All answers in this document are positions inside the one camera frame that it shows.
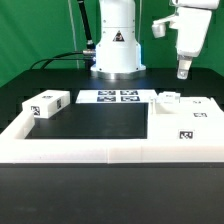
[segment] qr-like marker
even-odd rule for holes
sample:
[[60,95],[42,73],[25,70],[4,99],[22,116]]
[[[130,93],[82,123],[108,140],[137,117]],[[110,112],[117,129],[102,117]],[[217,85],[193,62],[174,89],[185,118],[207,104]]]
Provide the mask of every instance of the qr-like marker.
[[116,91],[113,91],[113,90],[101,90],[101,91],[98,91],[98,95],[99,96],[114,96],[116,95]]
[[121,101],[123,102],[138,102],[140,98],[138,96],[122,96]]
[[194,113],[195,117],[208,117],[206,113]]
[[128,96],[133,96],[133,95],[138,95],[138,91],[136,90],[122,90],[121,92],[121,95],[128,95]]
[[61,108],[61,99],[57,100],[57,109]]
[[115,96],[100,96],[97,97],[97,102],[116,102],[116,97]]
[[193,131],[180,131],[179,132],[179,139],[193,139],[194,132]]
[[53,97],[53,96],[43,96],[42,98],[48,100],[48,99],[50,99],[50,98],[52,98],[52,97]]
[[40,107],[31,106],[31,110],[33,111],[34,115],[40,116]]

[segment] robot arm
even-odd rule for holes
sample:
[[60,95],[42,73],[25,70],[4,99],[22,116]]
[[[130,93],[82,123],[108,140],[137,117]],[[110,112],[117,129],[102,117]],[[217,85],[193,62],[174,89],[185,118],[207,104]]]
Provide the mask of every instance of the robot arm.
[[174,15],[154,21],[153,34],[165,36],[165,22],[178,30],[176,48],[179,61],[177,77],[186,79],[193,57],[198,57],[204,44],[212,9],[217,9],[219,0],[172,0],[177,8]]

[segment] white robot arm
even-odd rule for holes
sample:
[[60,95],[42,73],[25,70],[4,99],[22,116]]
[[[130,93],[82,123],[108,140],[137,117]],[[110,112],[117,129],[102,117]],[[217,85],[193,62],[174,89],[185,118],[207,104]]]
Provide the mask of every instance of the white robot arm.
[[220,0],[172,0],[177,7],[174,15],[154,21],[153,34],[156,38],[165,36],[165,22],[178,30],[176,42],[179,60],[177,77],[186,79],[193,57],[198,57],[204,44],[213,9]]
[[99,0],[101,40],[96,46],[92,76],[130,79],[145,70],[141,47],[135,39],[135,1]]

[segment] white box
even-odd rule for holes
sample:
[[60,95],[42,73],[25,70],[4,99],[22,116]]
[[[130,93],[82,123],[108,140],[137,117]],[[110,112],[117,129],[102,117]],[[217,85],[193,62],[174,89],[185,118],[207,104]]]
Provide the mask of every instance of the white box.
[[22,103],[24,111],[33,111],[36,118],[50,118],[70,104],[70,92],[46,90]]

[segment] white block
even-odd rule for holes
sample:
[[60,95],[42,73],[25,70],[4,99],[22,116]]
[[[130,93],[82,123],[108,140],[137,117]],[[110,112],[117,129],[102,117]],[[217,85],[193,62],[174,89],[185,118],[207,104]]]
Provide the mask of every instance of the white block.
[[34,113],[36,118],[50,118],[70,104],[70,92],[46,90],[22,103],[23,110]]
[[32,111],[22,111],[2,132],[0,139],[24,139],[35,124]]

